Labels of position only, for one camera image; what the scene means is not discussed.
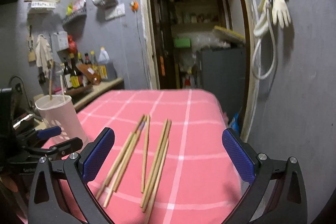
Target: blue clamp handle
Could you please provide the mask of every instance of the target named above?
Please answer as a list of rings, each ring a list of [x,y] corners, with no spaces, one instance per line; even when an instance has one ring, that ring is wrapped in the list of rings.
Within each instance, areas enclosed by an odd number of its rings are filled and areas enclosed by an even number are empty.
[[[105,127],[98,137],[82,150],[78,170],[85,183],[93,181],[100,167],[114,145],[115,135],[111,128]]]
[[[61,133],[62,133],[61,128],[59,126],[55,126],[55,127],[39,130],[37,132],[37,137],[40,140],[48,140],[51,137],[60,135]]]

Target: wooden door frame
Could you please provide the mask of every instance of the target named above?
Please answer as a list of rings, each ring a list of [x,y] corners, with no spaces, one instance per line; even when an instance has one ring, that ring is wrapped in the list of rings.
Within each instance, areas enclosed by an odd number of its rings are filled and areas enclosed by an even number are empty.
[[[245,31],[245,38],[246,42],[249,44],[248,45],[250,49],[249,60],[251,60],[257,42],[256,38],[253,35],[253,29],[258,20],[257,3],[256,0],[243,0],[241,2],[242,7],[243,6],[246,7],[245,12],[247,15],[247,20],[246,22],[244,21],[244,27],[247,30],[247,32]],[[140,0],[140,6],[142,9],[143,31],[146,39],[147,61],[150,72],[151,86],[154,89],[156,88],[159,89],[160,84],[158,81],[159,79],[157,70],[158,66],[155,59],[156,53],[154,47],[153,24],[152,24],[152,18],[149,16],[151,15],[150,0]],[[248,85],[248,92],[246,93],[247,97],[245,106],[246,110],[244,115],[243,126],[241,129],[241,138],[244,142],[248,140],[250,134],[259,91],[259,81],[253,77],[251,69],[249,70],[248,83],[246,84]]]

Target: blue gripper pad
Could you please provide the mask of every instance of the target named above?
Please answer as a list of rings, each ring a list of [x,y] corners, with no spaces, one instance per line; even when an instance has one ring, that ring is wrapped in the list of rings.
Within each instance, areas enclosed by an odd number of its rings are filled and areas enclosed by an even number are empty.
[[[46,128],[43,130],[38,130],[37,131],[37,137],[40,140],[48,140],[51,137],[58,136],[62,133],[62,130],[59,126],[51,127],[51,128]]]
[[[99,136],[81,152],[78,169],[85,183],[93,181],[114,145],[115,135],[111,128],[104,128]]]
[[[231,133],[228,128],[223,131],[223,146],[229,154],[229,157],[236,167],[241,179],[251,185],[255,178],[253,162],[244,152],[233,134],[234,133]]]

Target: checkered tablecloth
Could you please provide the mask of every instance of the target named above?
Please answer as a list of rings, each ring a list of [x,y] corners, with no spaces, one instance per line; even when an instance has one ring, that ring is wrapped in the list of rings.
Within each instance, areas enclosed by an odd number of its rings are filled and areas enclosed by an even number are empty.
[[[151,115],[147,175],[166,118],[172,120],[169,147],[152,224],[221,223],[241,198],[240,179],[221,143],[225,124],[217,99],[203,90],[110,91],[78,113],[85,132],[93,140],[104,127],[115,132],[115,145],[96,179],[88,183],[95,195],[114,159],[142,114]],[[116,224],[142,224],[144,131],[132,155],[117,193],[106,208]],[[109,188],[99,199],[104,203]],[[68,197],[80,217],[75,201]]]

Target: chopstick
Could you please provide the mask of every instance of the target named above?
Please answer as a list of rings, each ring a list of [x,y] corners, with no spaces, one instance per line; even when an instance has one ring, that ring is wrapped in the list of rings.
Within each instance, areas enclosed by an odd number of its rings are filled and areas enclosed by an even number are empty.
[[[124,143],[122,149],[120,150],[120,152],[119,152],[117,158],[115,159],[115,161],[114,161],[114,163],[113,163],[113,165],[112,165],[112,167],[111,167],[109,173],[107,174],[107,176],[106,176],[104,182],[102,183],[102,185],[101,185],[101,187],[100,187],[100,189],[99,189],[99,191],[98,191],[98,193],[97,193],[97,195],[96,195],[96,199],[99,199],[99,198],[100,198],[101,194],[102,194],[103,191],[104,191],[104,188],[110,184],[111,179],[112,179],[112,177],[113,177],[115,171],[117,170],[118,166],[120,165],[120,162],[122,161],[123,156],[124,156],[124,154],[125,154],[125,152],[126,152],[128,146],[129,146],[129,144],[131,143],[131,140],[132,140],[133,135],[134,135],[134,132],[131,132],[131,133],[128,135],[128,137],[127,137],[127,139],[126,139],[126,141],[125,141],[125,143]]]
[[[113,185],[113,191],[116,192],[118,190],[118,187],[121,183],[121,179],[122,177],[124,176],[125,174],[125,171],[126,171],[126,168],[128,166],[128,163],[131,159],[131,156],[133,154],[133,151],[135,149],[135,146],[137,145],[138,143],[138,140],[140,138],[140,134],[141,134],[141,131],[142,131],[143,127],[139,127],[139,129],[137,130],[136,134],[133,136],[132,138],[132,141],[131,141],[131,144],[129,145],[127,151],[126,151],[126,154],[123,158],[123,161],[121,162],[121,169],[120,171],[118,172],[118,176],[117,176],[117,179]]]
[[[156,180],[155,180],[154,190],[153,190],[151,199],[150,199],[149,204],[148,204],[148,210],[146,212],[146,217],[145,217],[144,224],[148,224],[149,219],[151,218],[151,213],[152,213],[152,210],[153,210],[156,194],[158,192],[159,183],[160,183],[160,180],[161,180],[163,166],[165,164],[165,160],[166,160],[166,156],[167,156],[168,144],[169,144],[169,139],[167,139],[167,141],[166,141],[165,149],[164,149],[164,152],[163,152],[163,157],[162,157],[161,162],[160,162],[159,172],[158,172]]]
[[[147,116],[147,127],[145,134],[145,143],[143,146],[143,155],[142,155],[142,175],[141,175],[141,193],[145,191],[145,179],[146,179],[146,165],[147,165],[147,151],[148,151],[148,136],[149,136],[149,125],[151,121],[151,116]]]
[[[153,163],[152,163],[152,166],[151,166],[151,170],[149,171],[148,179],[146,181],[145,191],[144,191],[144,193],[142,195],[140,207],[143,207],[143,203],[145,201],[145,197],[146,197],[147,192],[148,192],[148,187],[149,187],[149,184],[151,183],[151,177],[152,177],[152,174],[154,172],[155,164],[156,164],[156,162],[158,160],[160,148],[161,148],[162,142],[163,142],[163,137],[164,137],[165,132],[166,132],[167,123],[168,123],[168,119],[166,119],[165,122],[163,123],[162,131],[161,131],[161,136],[160,136],[159,143],[157,145],[157,148],[156,148],[156,151],[155,151],[155,154],[154,154],[154,159],[153,159]]]
[[[158,157],[157,157],[157,160],[156,160],[156,163],[155,163],[155,166],[153,168],[153,173],[151,174],[150,178],[148,179],[149,183],[148,183],[148,187],[145,188],[145,193],[143,194],[142,196],[142,202],[140,204],[140,207],[142,207],[142,211],[145,212],[146,211],[146,208],[147,208],[147,205],[148,205],[148,201],[149,201],[149,198],[151,196],[151,193],[153,191],[153,188],[154,188],[154,183],[155,183],[155,180],[156,180],[156,177],[158,175],[158,172],[159,172],[159,167],[160,167],[160,161],[163,157],[163,152],[164,152],[164,144],[166,143],[167,139],[168,139],[168,136],[169,136],[169,131],[170,131],[170,127],[171,127],[171,120],[169,120],[167,122],[167,126],[164,130],[164,137],[163,137],[163,145],[160,146],[160,150],[159,150],[159,153],[158,153]]]
[[[118,176],[118,173],[120,172],[120,168],[121,168],[121,164],[119,164],[118,166],[118,169],[117,169],[117,172],[115,173],[115,175],[113,176],[113,181],[111,183],[111,187],[110,187],[110,190],[106,196],[106,199],[105,199],[105,202],[104,202],[104,205],[103,207],[106,208],[107,205],[109,204],[110,202],[110,199],[111,199],[111,196],[112,196],[112,193],[113,193],[113,185],[115,184],[116,182],[116,179],[117,179],[117,176]]]

